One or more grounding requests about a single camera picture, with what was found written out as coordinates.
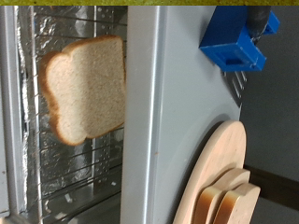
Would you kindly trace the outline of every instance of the white panel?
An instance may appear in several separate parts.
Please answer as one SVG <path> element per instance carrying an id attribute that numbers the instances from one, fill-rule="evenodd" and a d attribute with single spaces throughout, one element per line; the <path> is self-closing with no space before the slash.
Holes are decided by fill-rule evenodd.
<path id="1" fill-rule="evenodd" d="M 7 191 L 7 160 L 4 143 L 2 88 L 0 80 L 0 217 L 9 215 Z"/>
<path id="2" fill-rule="evenodd" d="M 121 224 L 172 223 L 205 135 L 240 109 L 198 48 L 214 7 L 129 7 Z"/>

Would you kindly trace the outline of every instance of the black object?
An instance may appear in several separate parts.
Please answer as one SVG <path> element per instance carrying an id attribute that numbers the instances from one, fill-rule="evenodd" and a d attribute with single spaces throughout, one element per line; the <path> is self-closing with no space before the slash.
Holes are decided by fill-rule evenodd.
<path id="1" fill-rule="evenodd" d="M 257 43 L 263 35 L 268 23 L 271 7 L 248 7 L 247 27 L 253 43 Z"/>
<path id="2" fill-rule="evenodd" d="M 299 182 L 250 166 L 249 182 L 261 188 L 260 197 L 299 211 Z"/>

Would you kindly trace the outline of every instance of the bread crust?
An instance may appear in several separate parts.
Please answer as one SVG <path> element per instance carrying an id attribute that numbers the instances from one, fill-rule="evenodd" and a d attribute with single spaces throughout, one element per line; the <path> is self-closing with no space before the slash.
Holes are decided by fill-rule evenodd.
<path id="1" fill-rule="evenodd" d="M 48 82 L 50 65 L 58 57 L 65 56 L 65 55 L 69 57 L 71 52 L 78 47 L 88 45 L 91 43 L 101 42 L 101 41 L 108 40 L 108 39 L 119 39 L 121 41 L 121 48 L 122 48 L 122 55 L 123 55 L 123 41 L 120 36 L 118 36 L 118 35 L 101 35 L 98 37 L 79 40 L 74 43 L 71 43 L 68 46 L 66 46 L 62 50 L 62 52 L 51 51 L 51 52 L 47 53 L 40 61 L 38 82 L 41 87 L 42 94 L 45 96 L 47 104 L 48 104 L 48 108 L 49 108 L 49 112 L 50 112 L 50 128 L 55 133 L 55 135 L 57 136 L 57 138 L 60 141 L 62 141 L 63 143 L 65 143 L 69 146 L 80 145 L 85 141 L 86 138 L 91 138 L 91 137 L 86 136 L 83 141 L 76 142 L 76 143 L 70 142 L 64 137 L 64 135 L 61 133 L 60 129 L 58 128 L 59 119 L 61 117 L 61 112 L 60 112 L 60 108 L 58 106 L 55 94 L 54 94 L 54 92 L 52 92 L 52 90 L 49 86 L 49 82 Z M 122 60 L 122 65 L 123 65 L 123 75 L 124 75 L 123 90 L 125 93 L 126 92 L 126 90 L 125 90 L 126 72 L 125 72 L 124 58 Z M 103 136 L 113 130 L 116 130 L 117 128 L 122 126 L 123 123 L 117 125 L 116 127 L 112 128 L 111 130 L 107 131 L 106 133 L 99 134 L 98 136 L 95 136 L 93 138 Z"/>

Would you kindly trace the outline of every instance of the aluminum foil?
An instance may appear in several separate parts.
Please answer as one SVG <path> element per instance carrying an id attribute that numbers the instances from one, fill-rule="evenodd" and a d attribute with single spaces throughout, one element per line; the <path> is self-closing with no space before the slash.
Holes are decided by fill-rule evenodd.
<path id="1" fill-rule="evenodd" d="M 76 192 L 90 187 L 84 181 L 106 180 L 109 169 L 121 164 L 123 145 L 123 128 L 77 147 L 61 143 L 50 130 L 47 102 L 37 82 L 39 62 L 52 50 L 97 35 L 120 35 L 126 43 L 126 9 L 15 7 L 22 73 L 24 210 L 33 212 L 37 205 L 37 217 L 55 217 L 46 202 L 50 198 L 59 206 L 55 195 L 62 190 Z"/>

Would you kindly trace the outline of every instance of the metal frame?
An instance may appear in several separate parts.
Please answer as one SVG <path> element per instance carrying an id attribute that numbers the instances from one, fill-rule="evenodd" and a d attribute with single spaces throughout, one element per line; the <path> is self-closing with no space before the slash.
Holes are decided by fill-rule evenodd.
<path id="1" fill-rule="evenodd" d="M 2 8 L 0 7 L 0 21 L 2 21 L 3 13 Z M 2 61 L 2 52 L 0 53 L 0 62 Z M 0 106 L 2 104 L 2 86 L 1 86 L 1 67 L 0 65 Z M 9 207 L 8 207 L 8 190 L 7 190 L 7 160 L 6 160 L 6 152 L 5 152 L 5 141 L 4 141 L 4 122 L 3 122 L 3 109 L 0 109 L 0 217 L 6 217 L 9 215 Z"/>
<path id="2" fill-rule="evenodd" d="M 299 211 L 299 182 L 248 165 L 249 182 L 261 188 L 260 197 Z"/>
<path id="3" fill-rule="evenodd" d="M 121 224 L 171 223 L 205 135 L 239 118 L 198 49 L 213 10 L 129 7 Z"/>
<path id="4" fill-rule="evenodd" d="M 7 153 L 7 179 L 10 213 L 19 214 L 24 209 L 21 135 L 21 89 L 18 49 L 15 34 L 16 22 L 13 7 L 0 7 L 0 45 L 2 93 Z"/>

